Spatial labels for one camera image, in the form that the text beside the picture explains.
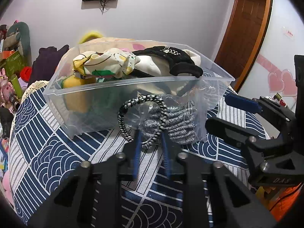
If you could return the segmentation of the red plush item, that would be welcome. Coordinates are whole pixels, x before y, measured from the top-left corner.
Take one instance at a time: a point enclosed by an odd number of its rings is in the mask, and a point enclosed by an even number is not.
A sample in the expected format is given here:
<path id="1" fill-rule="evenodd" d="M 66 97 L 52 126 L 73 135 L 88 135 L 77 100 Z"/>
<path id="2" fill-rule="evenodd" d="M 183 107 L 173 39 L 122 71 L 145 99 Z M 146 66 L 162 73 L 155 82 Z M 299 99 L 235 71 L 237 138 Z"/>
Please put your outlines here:
<path id="1" fill-rule="evenodd" d="M 25 66 L 20 72 L 20 77 L 24 82 L 29 83 L 31 73 L 32 73 L 32 67 Z"/>

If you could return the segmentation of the grey green plush toy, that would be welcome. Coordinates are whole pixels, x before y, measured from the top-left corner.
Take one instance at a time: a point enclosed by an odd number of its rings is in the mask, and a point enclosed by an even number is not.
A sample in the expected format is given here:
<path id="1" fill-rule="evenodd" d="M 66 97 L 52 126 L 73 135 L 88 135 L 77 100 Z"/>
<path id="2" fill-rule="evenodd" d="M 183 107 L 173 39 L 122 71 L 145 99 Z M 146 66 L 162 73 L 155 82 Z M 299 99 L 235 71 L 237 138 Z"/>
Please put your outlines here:
<path id="1" fill-rule="evenodd" d="M 30 54 L 30 33 L 29 27 L 24 22 L 13 24 L 6 32 L 3 42 L 3 49 L 17 49 L 21 56 L 28 58 Z"/>

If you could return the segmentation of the green cardboard box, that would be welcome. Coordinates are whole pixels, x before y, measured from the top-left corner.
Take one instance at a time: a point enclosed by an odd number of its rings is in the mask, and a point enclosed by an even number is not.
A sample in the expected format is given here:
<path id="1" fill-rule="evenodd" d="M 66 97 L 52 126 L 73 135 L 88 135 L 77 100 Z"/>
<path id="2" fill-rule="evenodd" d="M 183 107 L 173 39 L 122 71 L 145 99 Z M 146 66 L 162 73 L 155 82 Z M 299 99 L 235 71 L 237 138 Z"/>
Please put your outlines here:
<path id="1" fill-rule="evenodd" d="M 1 52 L 1 70 L 5 69 L 7 77 L 10 78 L 13 74 L 19 76 L 21 70 L 26 66 L 26 60 L 19 51 Z"/>

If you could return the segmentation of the pink rabbit toy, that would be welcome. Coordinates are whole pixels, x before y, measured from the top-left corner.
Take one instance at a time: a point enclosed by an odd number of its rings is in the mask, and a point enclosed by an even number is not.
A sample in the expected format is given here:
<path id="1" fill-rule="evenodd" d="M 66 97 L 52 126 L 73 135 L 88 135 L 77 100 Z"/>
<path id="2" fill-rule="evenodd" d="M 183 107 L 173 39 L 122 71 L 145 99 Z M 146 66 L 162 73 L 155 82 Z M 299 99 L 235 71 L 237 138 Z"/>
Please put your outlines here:
<path id="1" fill-rule="evenodd" d="M 1 68 L 1 99 L 7 104 L 10 101 L 9 97 L 14 94 L 14 87 L 8 79 L 5 69 Z"/>

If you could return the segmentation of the floral yellow white scrunchie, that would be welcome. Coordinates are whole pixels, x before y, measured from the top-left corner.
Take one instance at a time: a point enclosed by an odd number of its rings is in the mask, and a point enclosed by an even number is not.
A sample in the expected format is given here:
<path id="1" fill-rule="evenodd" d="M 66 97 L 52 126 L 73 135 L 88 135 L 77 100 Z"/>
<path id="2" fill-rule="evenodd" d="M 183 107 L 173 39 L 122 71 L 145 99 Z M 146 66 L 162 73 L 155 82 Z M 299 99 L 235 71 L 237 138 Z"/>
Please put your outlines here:
<path id="1" fill-rule="evenodd" d="M 132 52 L 111 48 L 104 52 L 85 51 L 73 59 L 74 75 L 80 79 L 91 77 L 117 79 L 129 75 L 140 58 Z"/>

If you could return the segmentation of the blue white patterned tablecloth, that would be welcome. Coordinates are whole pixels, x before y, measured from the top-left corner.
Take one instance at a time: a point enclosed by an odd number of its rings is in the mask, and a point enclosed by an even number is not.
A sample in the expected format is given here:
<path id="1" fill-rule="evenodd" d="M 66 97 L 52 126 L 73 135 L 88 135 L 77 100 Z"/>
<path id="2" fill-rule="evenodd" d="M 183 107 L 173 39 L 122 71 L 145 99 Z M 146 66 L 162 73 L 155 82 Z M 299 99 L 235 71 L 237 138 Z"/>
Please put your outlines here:
<path id="1" fill-rule="evenodd" d="M 44 89 L 45 84 L 35 84 L 28 91 L 11 128 L 9 183 L 23 223 L 82 161 L 105 161 L 125 144 L 119 129 L 69 138 L 47 105 Z M 122 226 L 182 226 L 182 183 L 166 177 L 159 147 L 141 155 L 137 181 L 122 183 Z"/>

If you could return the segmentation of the black white eye mask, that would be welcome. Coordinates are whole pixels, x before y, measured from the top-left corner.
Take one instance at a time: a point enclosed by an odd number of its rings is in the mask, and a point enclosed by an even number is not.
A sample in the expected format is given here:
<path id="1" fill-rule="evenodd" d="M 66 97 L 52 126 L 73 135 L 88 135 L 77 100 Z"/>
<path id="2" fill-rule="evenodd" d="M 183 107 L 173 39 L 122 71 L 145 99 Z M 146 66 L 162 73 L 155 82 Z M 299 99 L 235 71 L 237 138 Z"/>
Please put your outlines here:
<path id="1" fill-rule="evenodd" d="M 190 55 L 175 47 L 154 46 L 133 53 L 136 56 L 156 56 L 165 60 L 169 65 L 169 73 L 173 76 L 190 74 L 199 78 L 203 75 L 202 68 L 195 64 Z"/>

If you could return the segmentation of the beige patterned blanket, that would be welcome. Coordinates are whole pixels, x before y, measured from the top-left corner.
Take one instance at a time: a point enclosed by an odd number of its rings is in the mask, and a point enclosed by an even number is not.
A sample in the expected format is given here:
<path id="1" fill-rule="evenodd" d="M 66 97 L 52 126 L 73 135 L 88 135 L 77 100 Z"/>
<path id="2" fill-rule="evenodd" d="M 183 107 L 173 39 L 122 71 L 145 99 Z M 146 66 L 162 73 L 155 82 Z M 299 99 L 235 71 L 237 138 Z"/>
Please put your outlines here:
<path id="1" fill-rule="evenodd" d="M 119 48 L 124 51 L 136 51 L 134 44 L 137 46 L 138 41 L 128 38 L 103 37 L 89 40 L 88 42 L 79 44 L 80 52 L 97 51 L 104 52 L 107 49 Z"/>

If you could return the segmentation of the pink plush slipper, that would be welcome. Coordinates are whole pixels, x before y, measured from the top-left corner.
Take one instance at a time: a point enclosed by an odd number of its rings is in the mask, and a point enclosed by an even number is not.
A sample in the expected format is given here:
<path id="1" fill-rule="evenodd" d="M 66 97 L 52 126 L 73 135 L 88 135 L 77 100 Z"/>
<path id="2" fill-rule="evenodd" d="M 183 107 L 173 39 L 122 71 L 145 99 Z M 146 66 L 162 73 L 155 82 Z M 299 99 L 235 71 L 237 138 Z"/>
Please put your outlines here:
<path id="1" fill-rule="evenodd" d="M 12 197 L 12 189 L 10 186 L 9 176 L 10 176 L 10 172 L 6 171 L 3 176 L 2 184 L 3 184 L 4 195 L 5 195 L 6 199 L 14 207 L 14 201 L 13 201 L 13 197 Z"/>

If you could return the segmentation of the yellow green sponge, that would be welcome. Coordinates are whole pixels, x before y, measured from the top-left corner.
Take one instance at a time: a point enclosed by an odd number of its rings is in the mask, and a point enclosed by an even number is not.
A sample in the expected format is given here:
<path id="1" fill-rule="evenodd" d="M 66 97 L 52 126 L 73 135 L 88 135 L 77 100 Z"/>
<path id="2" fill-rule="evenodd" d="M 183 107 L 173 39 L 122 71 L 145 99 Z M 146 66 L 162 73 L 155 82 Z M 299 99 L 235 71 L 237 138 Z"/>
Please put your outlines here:
<path id="1" fill-rule="evenodd" d="M 69 111 L 86 113 L 89 110 L 90 98 L 85 91 L 80 91 L 79 88 L 80 86 L 94 83 L 96 83 L 95 77 L 81 79 L 76 77 L 74 74 L 63 79 L 61 82 L 62 89 L 77 87 L 77 90 L 75 92 L 68 93 L 64 96 L 64 103 L 66 105 L 66 108 Z"/>

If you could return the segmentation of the clear plastic storage bin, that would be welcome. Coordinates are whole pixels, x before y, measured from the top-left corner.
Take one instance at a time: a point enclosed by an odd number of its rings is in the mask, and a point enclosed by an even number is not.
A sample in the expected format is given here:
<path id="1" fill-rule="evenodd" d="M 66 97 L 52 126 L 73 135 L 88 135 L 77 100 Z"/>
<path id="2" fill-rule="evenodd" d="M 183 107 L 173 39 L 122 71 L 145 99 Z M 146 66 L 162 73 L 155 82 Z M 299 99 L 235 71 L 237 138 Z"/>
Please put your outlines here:
<path id="1" fill-rule="evenodd" d="M 61 88 L 63 79 L 74 74 L 73 59 L 83 52 L 75 46 L 63 55 L 43 96 L 70 138 L 114 127 L 120 127 L 126 137 L 131 137 L 129 128 L 140 130 L 144 106 L 153 104 L 160 108 L 160 125 L 152 137 L 147 139 L 143 135 L 143 144 L 148 146 L 149 142 L 160 140 L 159 132 L 165 129 L 167 123 L 167 107 L 189 101 L 194 102 L 196 108 L 196 141 L 206 138 L 207 112 L 217 106 L 234 78 L 209 58 L 184 44 L 144 40 L 138 41 L 137 46 L 134 44 L 134 49 L 138 51 L 154 46 L 169 46 L 185 51 L 202 68 L 203 75 L 199 78 L 190 74 L 173 76 L 165 60 L 156 56 L 137 56 L 140 62 L 129 75 L 119 79 L 94 76 L 96 83 L 80 86 L 79 90 L 85 91 L 90 98 L 86 113 L 69 111 L 64 103 L 64 96 L 75 92 L 77 87 Z"/>

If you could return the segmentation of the yellow green fuzzy hoop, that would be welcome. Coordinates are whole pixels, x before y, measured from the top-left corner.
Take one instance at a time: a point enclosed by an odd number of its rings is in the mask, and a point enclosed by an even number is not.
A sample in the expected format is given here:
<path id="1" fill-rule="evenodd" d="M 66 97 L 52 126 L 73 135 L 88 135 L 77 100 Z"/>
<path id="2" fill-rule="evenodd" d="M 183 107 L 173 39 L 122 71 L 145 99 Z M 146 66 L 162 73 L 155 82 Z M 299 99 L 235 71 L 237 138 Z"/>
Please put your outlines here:
<path id="1" fill-rule="evenodd" d="M 89 31 L 88 33 L 85 33 L 79 40 L 78 44 L 83 44 L 85 42 L 88 42 L 90 40 L 102 38 L 103 35 L 99 33 L 98 31 Z"/>

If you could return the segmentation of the green bottle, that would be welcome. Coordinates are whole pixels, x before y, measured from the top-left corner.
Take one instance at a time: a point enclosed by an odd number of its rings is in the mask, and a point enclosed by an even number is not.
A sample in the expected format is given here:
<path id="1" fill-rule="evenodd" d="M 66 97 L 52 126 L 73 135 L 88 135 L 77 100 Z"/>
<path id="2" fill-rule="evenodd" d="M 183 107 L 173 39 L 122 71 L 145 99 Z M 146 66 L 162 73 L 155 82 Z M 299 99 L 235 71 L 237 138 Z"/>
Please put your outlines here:
<path id="1" fill-rule="evenodd" d="M 15 90 L 15 93 L 16 93 L 16 96 L 18 99 L 22 98 L 22 95 L 23 95 L 23 91 L 22 91 L 22 88 L 21 88 L 21 85 L 19 83 L 19 80 L 18 80 L 18 77 L 16 74 L 13 74 L 11 77 L 10 77 L 10 81 L 14 87 L 14 90 Z"/>

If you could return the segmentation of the dark purple garment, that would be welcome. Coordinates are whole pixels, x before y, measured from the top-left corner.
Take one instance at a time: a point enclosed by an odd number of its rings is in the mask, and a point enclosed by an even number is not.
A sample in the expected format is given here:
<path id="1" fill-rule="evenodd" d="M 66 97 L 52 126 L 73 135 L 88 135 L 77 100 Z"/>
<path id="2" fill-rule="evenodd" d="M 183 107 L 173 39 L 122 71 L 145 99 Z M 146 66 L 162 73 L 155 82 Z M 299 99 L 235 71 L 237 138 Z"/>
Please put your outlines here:
<path id="1" fill-rule="evenodd" d="M 40 48 L 37 59 L 32 64 L 32 72 L 28 82 L 28 87 L 36 81 L 50 81 L 62 56 L 69 50 L 69 45 L 65 45 L 59 50 L 54 46 Z"/>

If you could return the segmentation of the brown wooden door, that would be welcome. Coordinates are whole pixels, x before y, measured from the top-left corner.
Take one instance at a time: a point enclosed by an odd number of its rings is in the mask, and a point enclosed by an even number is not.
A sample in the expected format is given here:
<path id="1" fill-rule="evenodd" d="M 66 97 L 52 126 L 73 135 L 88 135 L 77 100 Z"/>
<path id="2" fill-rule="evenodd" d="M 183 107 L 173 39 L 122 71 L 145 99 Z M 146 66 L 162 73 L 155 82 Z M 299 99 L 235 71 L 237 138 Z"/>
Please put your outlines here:
<path id="1" fill-rule="evenodd" d="M 215 62 L 235 78 L 235 91 L 244 84 L 265 38 L 273 0 L 234 0 Z"/>

